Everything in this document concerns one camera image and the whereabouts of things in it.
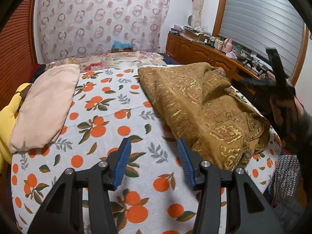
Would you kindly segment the right hand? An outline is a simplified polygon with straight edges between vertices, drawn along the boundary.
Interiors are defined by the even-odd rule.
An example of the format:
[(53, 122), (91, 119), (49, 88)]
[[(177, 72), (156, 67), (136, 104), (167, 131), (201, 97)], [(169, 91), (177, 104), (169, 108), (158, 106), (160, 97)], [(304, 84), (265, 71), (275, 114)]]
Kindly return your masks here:
[(270, 104), (276, 125), (287, 135), (294, 133), (296, 123), (304, 115), (304, 108), (298, 98), (279, 99), (277, 95), (272, 95)]

